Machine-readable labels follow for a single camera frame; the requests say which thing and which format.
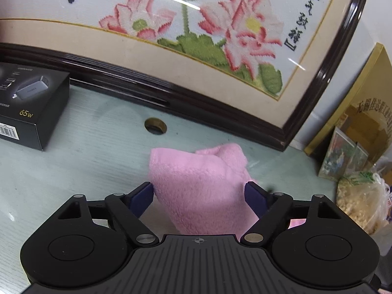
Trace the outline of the pink towel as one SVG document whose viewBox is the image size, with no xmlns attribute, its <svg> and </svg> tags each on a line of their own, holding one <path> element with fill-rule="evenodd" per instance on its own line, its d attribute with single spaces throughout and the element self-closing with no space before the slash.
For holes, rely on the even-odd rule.
<svg viewBox="0 0 392 294">
<path fill-rule="evenodd" d="M 245 201 L 245 184 L 251 181 L 246 166 L 236 143 L 194 153 L 154 148 L 149 181 L 181 234 L 240 238 L 258 220 Z"/>
</svg>

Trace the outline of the framed photo left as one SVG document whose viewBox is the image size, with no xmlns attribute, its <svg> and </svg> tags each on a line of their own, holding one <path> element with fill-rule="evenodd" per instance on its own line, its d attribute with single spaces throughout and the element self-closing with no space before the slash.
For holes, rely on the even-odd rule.
<svg viewBox="0 0 392 294">
<path fill-rule="evenodd" d="M 335 182 L 339 181 L 354 154 L 355 147 L 355 142 L 340 128 L 335 127 L 318 176 Z"/>
</svg>

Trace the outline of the framed photo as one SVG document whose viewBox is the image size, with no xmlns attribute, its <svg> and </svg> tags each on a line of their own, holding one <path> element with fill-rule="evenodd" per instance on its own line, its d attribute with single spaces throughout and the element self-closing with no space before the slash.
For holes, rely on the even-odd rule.
<svg viewBox="0 0 392 294">
<path fill-rule="evenodd" d="M 354 154 L 355 147 L 355 142 L 340 128 L 335 127 L 318 176 L 335 182 L 339 181 Z"/>
<path fill-rule="evenodd" d="M 365 167 L 368 158 L 369 153 L 359 142 L 357 142 L 352 158 L 347 166 L 348 170 L 351 172 L 361 171 Z"/>
</svg>

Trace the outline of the brass coin on table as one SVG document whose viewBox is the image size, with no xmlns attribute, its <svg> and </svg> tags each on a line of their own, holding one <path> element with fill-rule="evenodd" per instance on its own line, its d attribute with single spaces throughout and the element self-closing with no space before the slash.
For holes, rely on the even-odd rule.
<svg viewBox="0 0 392 294">
<path fill-rule="evenodd" d="M 144 127 L 154 135 L 163 135 L 167 132 L 167 125 L 159 118 L 147 118 L 144 121 Z"/>
</svg>

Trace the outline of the plastic bag of nuts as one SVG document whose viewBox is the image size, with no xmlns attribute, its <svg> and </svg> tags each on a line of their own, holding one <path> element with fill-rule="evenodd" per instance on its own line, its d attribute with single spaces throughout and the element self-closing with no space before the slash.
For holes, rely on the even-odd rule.
<svg viewBox="0 0 392 294">
<path fill-rule="evenodd" d="M 354 172 L 342 177 L 336 204 L 369 235 L 387 224 L 389 187 L 376 172 Z"/>
</svg>

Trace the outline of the framed photo right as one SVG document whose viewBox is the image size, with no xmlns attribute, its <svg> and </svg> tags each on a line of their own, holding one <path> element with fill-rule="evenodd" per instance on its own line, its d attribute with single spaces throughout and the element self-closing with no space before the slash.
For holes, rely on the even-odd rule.
<svg viewBox="0 0 392 294">
<path fill-rule="evenodd" d="M 365 167 L 368 158 L 369 153 L 359 142 L 357 142 L 352 158 L 347 166 L 348 170 L 351 172 L 361 171 Z"/>
</svg>

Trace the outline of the gold plaque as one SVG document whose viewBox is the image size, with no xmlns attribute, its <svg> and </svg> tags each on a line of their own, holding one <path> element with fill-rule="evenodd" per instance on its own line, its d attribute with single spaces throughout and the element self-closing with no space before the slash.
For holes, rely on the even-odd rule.
<svg viewBox="0 0 392 294">
<path fill-rule="evenodd" d="M 391 146 L 391 61 L 377 43 L 352 88 L 304 152 L 317 156 L 338 127 L 368 152 L 376 163 Z"/>
</svg>

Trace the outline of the black charger box right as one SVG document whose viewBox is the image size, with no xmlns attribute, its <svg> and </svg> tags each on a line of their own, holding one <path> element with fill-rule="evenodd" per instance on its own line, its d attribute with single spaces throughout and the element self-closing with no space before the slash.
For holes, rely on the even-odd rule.
<svg viewBox="0 0 392 294">
<path fill-rule="evenodd" d="M 68 102 L 68 72 L 1 63 L 1 139 L 44 150 Z"/>
</svg>

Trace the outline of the framed lotus cross-stitch picture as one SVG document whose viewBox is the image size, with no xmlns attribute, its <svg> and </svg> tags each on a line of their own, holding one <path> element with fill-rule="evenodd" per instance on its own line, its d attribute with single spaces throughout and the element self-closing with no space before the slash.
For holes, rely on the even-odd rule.
<svg viewBox="0 0 392 294">
<path fill-rule="evenodd" d="M 1 59 L 283 151 L 366 0 L 1 0 Z"/>
</svg>

